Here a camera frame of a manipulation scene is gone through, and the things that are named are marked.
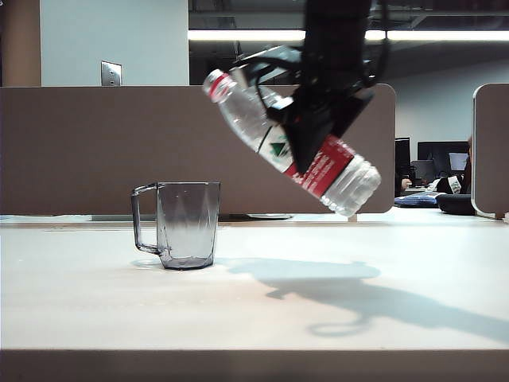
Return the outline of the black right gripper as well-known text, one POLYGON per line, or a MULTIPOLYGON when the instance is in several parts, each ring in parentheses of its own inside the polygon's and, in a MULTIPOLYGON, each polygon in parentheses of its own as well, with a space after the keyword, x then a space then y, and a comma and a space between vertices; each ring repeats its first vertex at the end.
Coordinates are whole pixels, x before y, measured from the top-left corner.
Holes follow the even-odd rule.
POLYGON ((365 76, 339 71, 304 76, 292 71, 295 89, 265 101, 270 119, 284 128, 299 174, 313 162, 326 136, 341 138, 371 102, 375 93, 367 89, 365 76))

